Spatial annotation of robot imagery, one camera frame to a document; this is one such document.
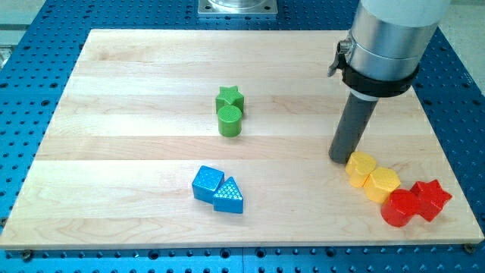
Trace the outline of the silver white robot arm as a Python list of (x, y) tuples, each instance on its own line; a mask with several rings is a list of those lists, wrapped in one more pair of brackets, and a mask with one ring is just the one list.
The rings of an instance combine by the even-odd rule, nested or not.
[(351, 68), (394, 81), (415, 71), (450, 0), (361, 0), (349, 31)]

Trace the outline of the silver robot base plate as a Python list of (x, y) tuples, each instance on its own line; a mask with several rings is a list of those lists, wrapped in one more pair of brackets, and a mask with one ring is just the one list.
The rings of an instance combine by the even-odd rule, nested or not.
[(217, 15), (276, 15), (277, 0), (198, 0), (198, 14)]

